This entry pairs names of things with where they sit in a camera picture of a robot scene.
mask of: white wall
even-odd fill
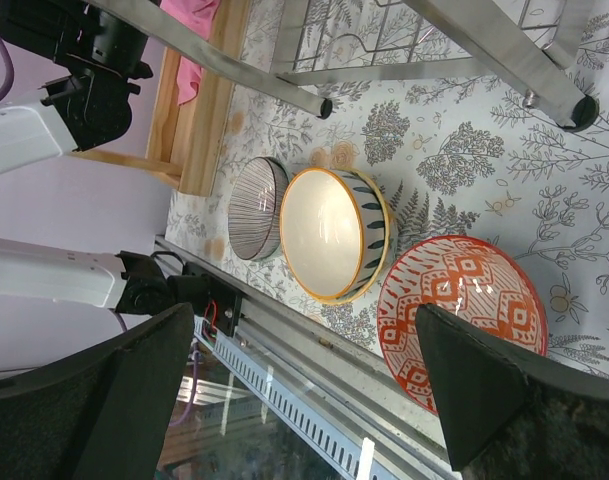
[[[9,50],[16,69],[9,99],[68,74],[47,59]],[[149,41],[144,60],[155,72],[162,53]],[[142,93],[131,97],[133,125],[108,148],[143,155],[157,78],[138,83]],[[170,193],[133,169],[68,157],[47,160],[0,176],[0,237],[82,251],[149,253],[155,234],[164,231]],[[0,296],[0,370],[42,365],[119,331],[108,311]]]

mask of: pink towel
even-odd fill
[[[211,35],[211,26],[220,0],[162,0],[162,10],[175,17],[200,37],[208,40]],[[182,58],[177,72],[177,86],[179,105],[193,100],[197,95],[200,80],[202,80],[202,67]]]

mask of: wire mesh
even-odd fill
[[[552,39],[565,0],[495,1],[541,47]],[[466,57],[464,49],[401,1],[309,0],[293,71]]]

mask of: floral tablecloth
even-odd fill
[[[243,59],[264,70],[281,1],[256,0],[251,9]],[[532,3],[527,20],[542,13]],[[332,0],[334,26],[368,40],[377,19],[367,7]],[[409,8],[392,8],[380,46],[396,45],[415,22]],[[421,55],[459,51],[442,37],[429,40]],[[328,47],[329,55],[363,60],[351,38]],[[377,61],[399,61],[390,57]],[[549,355],[609,377],[609,0],[596,1],[569,75],[602,108],[596,124],[578,134],[523,109],[522,98],[493,76],[324,87],[336,105],[328,120],[238,86],[213,196],[176,193],[166,238],[381,355],[375,312],[383,278],[352,304],[323,306],[297,285],[283,258],[244,262],[228,245],[229,197],[249,158],[273,155],[292,172],[311,164],[353,166],[373,175],[395,210],[398,254],[454,233],[499,246],[546,306]]]

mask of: screw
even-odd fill
[[[522,106],[527,109],[537,108],[540,103],[540,98],[535,95],[535,92],[531,90],[526,91],[526,96],[524,97],[524,101],[522,102]]]

